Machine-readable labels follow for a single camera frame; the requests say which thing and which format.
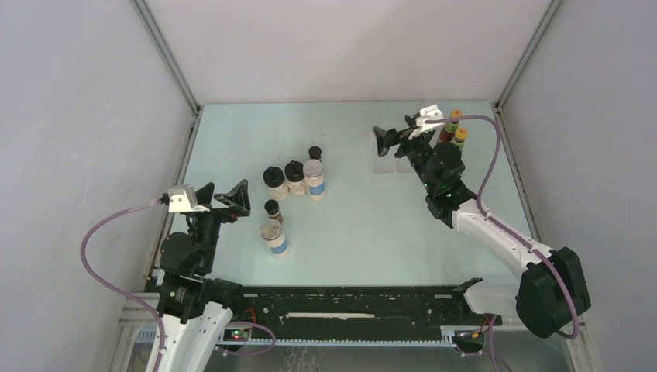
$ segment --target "table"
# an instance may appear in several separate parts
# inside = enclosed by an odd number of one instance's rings
[[[393,151],[380,160],[373,151],[373,126],[403,129],[404,115],[433,103],[446,115],[460,109],[493,117],[486,101],[206,105],[184,182],[196,189],[214,182],[215,192],[227,192],[245,178],[252,209],[250,217],[222,226],[207,277],[244,285],[437,285],[472,277],[516,282],[479,243],[431,216],[408,160],[395,160]],[[494,129],[480,120],[461,126],[470,131],[463,180],[476,191],[493,155]],[[314,145],[322,148],[326,196],[317,202],[290,195],[280,203],[291,251],[274,258],[259,235],[269,199],[263,171],[306,161]],[[483,200],[529,235],[504,152]],[[186,230],[177,215],[172,231]]]

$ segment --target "black lid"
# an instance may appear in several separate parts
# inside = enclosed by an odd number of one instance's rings
[[[299,182],[304,179],[304,165],[301,162],[292,160],[285,166],[285,177],[290,182]]]
[[[278,201],[269,199],[265,202],[265,211],[270,215],[275,215],[278,213]]]
[[[310,156],[311,159],[321,160],[322,149],[320,149],[318,146],[313,146],[310,149],[308,149],[308,155]]]
[[[263,179],[270,188],[277,188],[285,182],[285,175],[279,167],[268,167],[263,173]]]

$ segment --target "blue label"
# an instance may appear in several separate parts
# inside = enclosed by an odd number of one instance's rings
[[[272,248],[271,253],[281,254],[281,253],[285,252],[286,249],[287,249],[287,238],[285,239],[285,241],[283,241],[283,244],[277,246],[276,248]]]
[[[309,186],[308,190],[310,191],[310,195],[320,195],[325,190],[324,182],[322,182],[322,184],[319,186]]]

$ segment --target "white wall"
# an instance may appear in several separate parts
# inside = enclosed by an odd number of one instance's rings
[[[0,5],[0,370],[102,370],[123,299],[82,236],[167,190],[191,113],[130,2]],[[138,289],[162,210],[121,218],[91,265]]]
[[[504,108],[544,239],[583,261],[607,371],[655,369],[656,17],[566,2]]]
[[[200,103],[496,100],[549,4],[148,2]]]

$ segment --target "bottle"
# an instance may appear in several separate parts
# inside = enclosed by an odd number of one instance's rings
[[[322,161],[322,149],[319,146],[313,146],[308,149],[308,155],[311,159]]]
[[[463,113],[460,110],[452,111],[450,118],[458,118],[463,116]],[[455,122],[446,122],[442,129],[440,129],[440,134],[438,134],[438,142],[450,142],[454,138],[454,133],[459,128],[458,120]]]
[[[287,188],[292,195],[304,195],[306,193],[306,183],[304,181],[304,165],[296,160],[292,160],[285,166],[285,178],[287,178]]]
[[[287,198],[287,185],[285,174],[279,167],[268,167],[263,173],[263,179],[272,199],[282,201]]]
[[[452,143],[457,145],[459,150],[463,151],[463,145],[466,142],[466,138],[468,138],[468,129],[458,128],[454,134],[454,138],[452,138]]]
[[[306,194],[316,202],[324,198],[326,188],[324,186],[324,167],[322,162],[310,159],[304,164],[304,176],[306,181]]]
[[[283,215],[280,213],[280,207],[278,206],[278,201],[269,199],[265,202],[265,211],[270,219],[277,220],[281,225],[283,225]]]
[[[276,258],[285,258],[290,252],[283,226],[275,219],[269,219],[260,226],[260,236]]]

